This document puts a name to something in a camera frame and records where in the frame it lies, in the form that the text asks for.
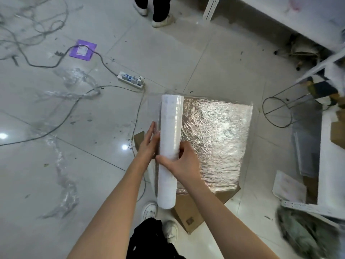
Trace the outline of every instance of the white sneaker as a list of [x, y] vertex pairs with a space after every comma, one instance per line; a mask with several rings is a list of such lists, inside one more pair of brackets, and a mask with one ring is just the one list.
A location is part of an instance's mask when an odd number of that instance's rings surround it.
[[168, 14], [168, 16], [161, 22], [152, 21], [152, 26], [154, 28], [160, 28], [163, 26], [168, 26], [174, 22], [175, 22], [175, 17], [172, 14]]
[[140, 7], [136, 4], [135, 1], [134, 1], [134, 3], [133, 3], [133, 7], [134, 7], [134, 9], [135, 9], [141, 16], [147, 16], [147, 14], [148, 14], [147, 8], [146, 8], [146, 9], [140, 8]]
[[144, 222], [148, 218], [156, 218], [158, 205], [154, 201], [148, 202], [142, 210], [142, 221]]
[[174, 221], [166, 221], [163, 224], [163, 233], [165, 238], [168, 240], [168, 243], [175, 245], [177, 241], [177, 235], [178, 235], [178, 226], [177, 223]]

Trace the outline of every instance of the hand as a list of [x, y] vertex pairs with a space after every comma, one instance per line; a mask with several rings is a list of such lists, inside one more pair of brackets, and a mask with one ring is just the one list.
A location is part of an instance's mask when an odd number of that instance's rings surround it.
[[156, 156], [156, 160], [165, 166], [186, 189], [193, 182], [202, 182], [199, 158], [188, 141], [180, 143], [180, 158], [177, 161], [171, 161], [162, 155]]
[[152, 137], [153, 130], [156, 126], [155, 122], [151, 123], [149, 130], [147, 131], [144, 140], [141, 142], [138, 153], [133, 161], [140, 164], [141, 168], [145, 172], [152, 158], [155, 156], [157, 150], [160, 133], [158, 132]]

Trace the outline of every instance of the person's left hand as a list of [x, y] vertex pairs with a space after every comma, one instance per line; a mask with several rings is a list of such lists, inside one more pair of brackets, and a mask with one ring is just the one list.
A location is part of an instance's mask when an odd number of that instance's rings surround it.
[[159, 132], [152, 137], [155, 126], [156, 123], [152, 122], [149, 130], [144, 137], [144, 140], [140, 144], [139, 151], [135, 157], [135, 160], [137, 160], [138, 163], [143, 166], [144, 171], [147, 169], [147, 166], [149, 165], [151, 159], [155, 157], [155, 152], [159, 143]]

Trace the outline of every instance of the white roll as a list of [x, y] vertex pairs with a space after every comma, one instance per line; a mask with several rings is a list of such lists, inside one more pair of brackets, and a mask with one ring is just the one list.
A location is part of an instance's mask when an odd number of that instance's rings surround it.
[[[178, 159], [181, 140], [183, 96], [162, 95], [159, 154]], [[164, 166], [158, 168], [158, 206], [170, 209], [176, 202], [177, 179]]]

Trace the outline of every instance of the purple square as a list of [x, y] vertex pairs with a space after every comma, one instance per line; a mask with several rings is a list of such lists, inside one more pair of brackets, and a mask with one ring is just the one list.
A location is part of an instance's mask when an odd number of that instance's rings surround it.
[[90, 61], [91, 56], [93, 55], [93, 51], [96, 49], [97, 44], [89, 43], [84, 40], [78, 39], [75, 45], [80, 45], [79, 47], [72, 48], [69, 56], [79, 58], [85, 61]]

